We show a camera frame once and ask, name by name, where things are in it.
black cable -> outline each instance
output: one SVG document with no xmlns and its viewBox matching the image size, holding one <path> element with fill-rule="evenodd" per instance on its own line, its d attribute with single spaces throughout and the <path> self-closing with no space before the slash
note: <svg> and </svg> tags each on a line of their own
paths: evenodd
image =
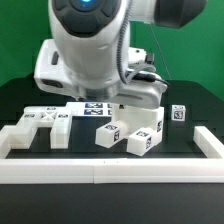
<svg viewBox="0 0 224 224">
<path fill-rule="evenodd" d="M 145 81 L 145 82 L 155 82 L 155 81 L 158 81 L 158 82 L 161 82 L 167 86 L 170 86 L 170 83 L 163 80 L 163 79 L 159 79 L 157 78 L 154 74 L 142 74 L 142 73 L 138 73 L 134 78 L 133 80 L 138 80 L 138 81 Z"/>
</svg>

white border frame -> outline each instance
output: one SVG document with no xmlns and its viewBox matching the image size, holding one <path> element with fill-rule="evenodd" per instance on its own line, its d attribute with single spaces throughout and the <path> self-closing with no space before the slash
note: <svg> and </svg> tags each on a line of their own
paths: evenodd
<svg viewBox="0 0 224 224">
<path fill-rule="evenodd" d="M 29 107 L 24 112 L 47 110 Z M 51 120 L 48 124 L 37 116 L 35 123 L 24 116 L 19 130 L 27 124 L 36 128 L 40 122 L 53 125 Z M 0 184 L 224 183 L 224 145 L 205 127 L 195 127 L 194 141 L 207 159 L 6 159 L 11 150 L 7 130 L 0 132 Z"/>
</svg>

white plastic casing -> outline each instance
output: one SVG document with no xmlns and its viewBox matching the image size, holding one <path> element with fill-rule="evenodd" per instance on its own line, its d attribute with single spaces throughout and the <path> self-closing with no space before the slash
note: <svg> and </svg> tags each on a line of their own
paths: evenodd
<svg viewBox="0 0 224 224">
<path fill-rule="evenodd" d="M 157 0 L 136 0 L 131 20 L 148 24 L 153 23 L 156 1 Z"/>
<path fill-rule="evenodd" d="M 117 70 L 117 50 L 119 32 L 124 20 L 129 0 L 122 0 L 114 20 L 90 38 L 70 35 L 56 18 L 49 0 L 49 17 L 52 34 L 68 78 L 81 97 L 86 98 L 86 90 L 109 89 L 110 97 L 117 95 L 120 77 Z M 124 70 L 128 68 L 128 48 L 130 26 L 126 30 L 121 51 Z"/>
</svg>

white robot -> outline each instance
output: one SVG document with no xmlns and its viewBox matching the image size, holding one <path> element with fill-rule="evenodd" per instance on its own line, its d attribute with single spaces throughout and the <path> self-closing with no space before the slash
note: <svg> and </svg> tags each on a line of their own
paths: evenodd
<svg viewBox="0 0 224 224">
<path fill-rule="evenodd" d="M 39 88 L 113 103 L 112 123 L 97 131 L 97 144 L 109 148 L 131 134 L 146 135 L 146 149 L 158 144 L 162 135 L 154 138 L 152 133 L 162 129 L 159 107 L 168 84 L 155 73 L 144 50 L 129 47 L 129 22 L 179 28 L 203 11 L 206 0 L 49 0 L 48 4 L 54 39 L 44 42 L 38 57 Z"/>
</svg>

blue light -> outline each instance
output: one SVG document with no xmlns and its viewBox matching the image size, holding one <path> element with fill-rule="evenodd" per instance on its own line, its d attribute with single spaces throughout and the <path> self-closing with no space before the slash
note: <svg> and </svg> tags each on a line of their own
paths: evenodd
<svg viewBox="0 0 224 224">
<path fill-rule="evenodd" d="M 81 0 L 82 2 L 88 3 L 91 2 L 92 0 Z"/>
</svg>

